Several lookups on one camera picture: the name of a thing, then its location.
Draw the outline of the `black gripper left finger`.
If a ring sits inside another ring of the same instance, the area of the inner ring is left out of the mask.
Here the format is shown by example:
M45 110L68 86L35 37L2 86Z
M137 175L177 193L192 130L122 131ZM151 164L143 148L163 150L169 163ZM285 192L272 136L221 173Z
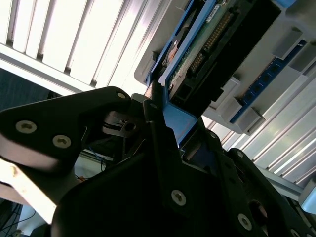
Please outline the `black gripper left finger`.
M96 143L105 143L114 167L147 157L157 171L162 203L186 204L184 182L175 176L182 163L163 117L160 88L141 101L110 86L2 111L0 181L38 212L54 212L79 185L71 171L81 151Z

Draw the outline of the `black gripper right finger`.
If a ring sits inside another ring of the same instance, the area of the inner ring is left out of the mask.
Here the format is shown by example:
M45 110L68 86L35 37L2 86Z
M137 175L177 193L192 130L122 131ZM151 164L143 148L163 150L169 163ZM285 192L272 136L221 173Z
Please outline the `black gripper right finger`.
M255 237L312 237L301 216L239 149L225 151L219 137L197 121L206 148L197 163L219 182L225 210L242 230Z

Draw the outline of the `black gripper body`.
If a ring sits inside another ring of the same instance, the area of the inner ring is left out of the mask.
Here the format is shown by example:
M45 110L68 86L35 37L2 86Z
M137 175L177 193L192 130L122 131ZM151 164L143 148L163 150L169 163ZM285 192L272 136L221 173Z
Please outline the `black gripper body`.
M163 204L154 164L144 155L71 189L51 224L53 237L244 237L246 229L228 209L214 176L182 164L184 206Z

